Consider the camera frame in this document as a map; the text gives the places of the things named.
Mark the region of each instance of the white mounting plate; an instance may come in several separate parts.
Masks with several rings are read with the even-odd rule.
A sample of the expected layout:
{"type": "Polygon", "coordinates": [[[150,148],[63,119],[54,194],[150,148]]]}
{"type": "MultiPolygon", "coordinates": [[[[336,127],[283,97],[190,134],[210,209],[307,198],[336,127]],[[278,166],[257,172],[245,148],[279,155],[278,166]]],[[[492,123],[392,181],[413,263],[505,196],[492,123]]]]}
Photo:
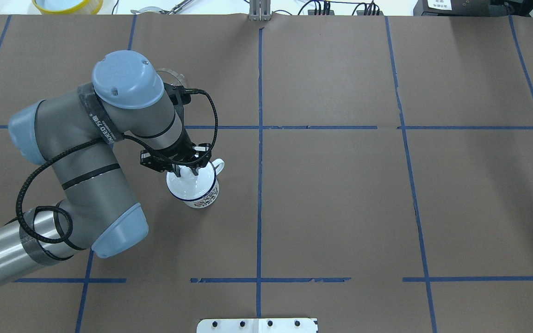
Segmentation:
{"type": "Polygon", "coordinates": [[[251,318],[201,320],[197,333],[317,333],[315,318],[251,318]]]}

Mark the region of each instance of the clear plastic part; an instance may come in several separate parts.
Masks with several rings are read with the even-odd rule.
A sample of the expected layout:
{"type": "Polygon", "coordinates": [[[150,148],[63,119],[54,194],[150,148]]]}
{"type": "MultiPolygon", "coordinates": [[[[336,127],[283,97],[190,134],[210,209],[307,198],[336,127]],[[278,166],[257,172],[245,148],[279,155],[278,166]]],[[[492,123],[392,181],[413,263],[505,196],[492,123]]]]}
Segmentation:
{"type": "Polygon", "coordinates": [[[166,82],[170,85],[181,85],[184,88],[188,88],[188,82],[184,78],[183,74],[178,74],[174,70],[169,68],[159,68],[156,70],[157,74],[161,77],[163,82],[166,82]]]}

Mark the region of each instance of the metal clamp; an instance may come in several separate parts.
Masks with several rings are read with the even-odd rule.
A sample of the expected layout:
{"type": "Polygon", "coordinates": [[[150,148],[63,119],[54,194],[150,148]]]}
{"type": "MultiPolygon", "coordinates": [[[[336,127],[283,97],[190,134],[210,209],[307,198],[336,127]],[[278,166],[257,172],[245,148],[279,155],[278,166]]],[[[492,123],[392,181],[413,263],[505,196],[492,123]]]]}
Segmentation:
{"type": "Polygon", "coordinates": [[[271,20],[271,0],[250,0],[250,21],[271,20]]]}

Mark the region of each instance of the enamel mug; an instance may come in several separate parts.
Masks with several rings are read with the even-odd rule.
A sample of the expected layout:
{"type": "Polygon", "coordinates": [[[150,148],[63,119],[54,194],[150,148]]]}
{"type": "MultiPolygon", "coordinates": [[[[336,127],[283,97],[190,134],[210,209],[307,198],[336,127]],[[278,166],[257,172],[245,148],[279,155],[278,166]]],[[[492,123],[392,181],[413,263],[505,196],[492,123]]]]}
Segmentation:
{"type": "Polygon", "coordinates": [[[222,172],[225,162],[218,158],[194,175],[187,167],[180,168],[180,177],[167,173],[166,183],[170,193],[182,200],[188,207],[205,208],[212,204],[219,194],[217,175],[222,172]]]}

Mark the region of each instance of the wire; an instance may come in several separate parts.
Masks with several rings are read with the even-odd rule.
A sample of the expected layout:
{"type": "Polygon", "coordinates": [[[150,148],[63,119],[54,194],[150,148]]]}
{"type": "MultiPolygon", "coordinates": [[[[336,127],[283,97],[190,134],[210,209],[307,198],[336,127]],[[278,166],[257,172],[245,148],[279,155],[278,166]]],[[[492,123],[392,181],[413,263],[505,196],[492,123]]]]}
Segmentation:
{"type": "Polygon", "coordinates": [[[279,9],[279,10],[276,10],[276,11],[273,11],[273,12],[285,12],[285,13],[288,13],[289,15],[293,16],[292,13],[290,13],[288,11],[284,11],[283,9],[279,9]]]}
{"type": "Polygon", "coordinates": [[[349,4],[349,5],[358,5],[358,4],[362,4],[362,2],[347,2],[347,1],[333,1],[333,0],[330,0],[328,2],[332,2],[333,4],[349,4]]]}
{"type": "MultiPolygon", "coordinates": [[[[305,2],[304,6],[302,6],[302,8],[300,8],[300,11],[297,14],[300,15],[302,13],[302,10],[305,8],[305,6],[307,6],[311,2],[315,2],[315,3],[318,4],[318,13],[322,10],[322,7],[321,7],[320,2],[318,0],[309,0],[308,2],[305,2]]],[[[314,6],[314,15],[317,15],[316,14],[316,6],[314,6]]]]}
{"type": "Polygon", "coordinates": [[[114,15],[114,9],[117,8],[117,6],[118,6],[118,2],[119,2],[119,1],[120,1],[120,0],[117,0],[116,4],[114,4],[114,7],[112,7],[112,12],[110,12],[110,15],[114,15]]]}
{"type": "Polygon", "coordinates": [[[71,216],[69,215],[69,213],[66,210],[64,210],[62,208],[59,208],[59,207],[55,207],[55,206],[38,206],[38,207],[35,208],[35,210],[34,210],[34,218],[36,218],[36,213],[38,213],[39,211],[48,210],[48,211],[56,211],[57,213],[63,215],[65,217],[65,219],[67,219],[67,232],[66,232],[66,234],[64,234],[63,236],[61,236],[59,238],[48,238],[48,237],[42,236],[41,234],[36,232],[34,229],[30,228],[30,226],[28,226],[28,223],[24,219],[24,213],[23,213],[23,210],[22,210],[22,206],[23,206],[23,203],[24,203],[24,197],[26,196],[26,192],[28,191],[28,187],[30,187],[30,184],[32,184],[32,181],[36,178],[36,176],[38,176],[40,173],[42,173],[46,168],[50,167],[55,162],[61,160],[61,158],[64,158],[68,154],[74,153],[74,152],[76,152],[78,150],[87,148],[89,146],[93,146],[93,145],[95,145],[97,143],[100,143],[100,142],[103,142],[103,141],[104,141],[104,139],[102,139],[102,137],[98,137],[97,139],[90,140],[88,142],[82,143],[82,144],[77,145],[77,146],[75,146],[73,148],[70,148],[68,150],[65,150],[61,154],[58,154],[57,156],[55,156],[55,157],[51,158],[50,160],[46,161],[44,164],[39,166],[38,169],[34,170],[34,172],[30,173],[30,175],[28,176],[28,178],[26,179],[26,181],[24,182],[24,184],[20,188],[20,190],[18,192],[18,198],[15,201],[15,216],[16,216],[16,219],[19,222],[19,226],[26,232],[26,234],[28,234],[29,236],[31,236],[32,238],[34,238],[34,239],[36,239],[38,241],[41,241],[41,242],[44,242],[44,243],[49,243],[49,244],[59,244],[59,243],[65,242],[65,241],[67,241],[69,239],[69,237],[71,236],[72,232],[74,231],[74,222],[72,221],[71,216]]]}
{"type": "Polygon", "coordinates": [[[330,2],[325,1],[324,2],[324,13],[323,15],[330,15],[330,2]]]}
{"type": "Polygon", "coordinates": [[[188,167],[188,166],[197,164],[199,161],[203,160],[203,158],[205,158],[211,152],[211,150],[213,150],[213,147],[215,146],[215,141],[217,140],[217,127],[218,127],[217,110],[215,108],[215,104],[213,103],[213,100],[211,99],[211,96],[209,96],[209,93],[207,93],[205,90],[201,90],[201,89],[187,89],[187,90],[191,91],[190,92],[191,95],[194,95],[194,94],[197,94],[197,93],[200,93],[201,95],[205,95],[205,97],[207,97],[207,99],[209,100],[209,103],[211,104],[211,108],[213,109],[213,116],[215,116],[215,128],[214,128],[214,131],[213,131],[213,141],[211,142],[211,145],[209,146],[209,149],[207,149],[207,151],[205,151],[204,154],[199,156],[199,158],[197,158],[196,160],[193,160],[192,162],[176,161],[176,160],[173,160],[173,159],[165,156],[164,154],[160,153],[158,150],[156,150],[154,148],[151,148],[148,144],[146,144],[145,142],[137,139],[136,137],[132,137],[131,135],[124,135],[124,138],[125,139],[129,139],[131,141],[134,141],[136,143],[139,143],[139,145],[144,147],[148,151],[148,153],[150,153],[151,156],[153,156],[157,160],[160,160],[160,161],[165,162],[165,163],[182,165],[182,166],[188,167]]]}
{"type": "Polygon", "coordinates": [[[358,4],[357,6],[355,6],[355,9],[353,9],[353,13],[351,13],[352,16],[355,15],[355,13],[357,12],[357,8],[359,8],[359,6],[361,5],[365,6],[366,7],[365,10],[367,10],[367,4],[364,2],[361,2],[361,4],[358,4]]]}
{"type": "Polygon", "coordinates": [[[366,6],[366,10],[364,11],[363,15],[379,15],[379,6],[377,6],[376,3],[372,1],[369,6],[366,6]]]}

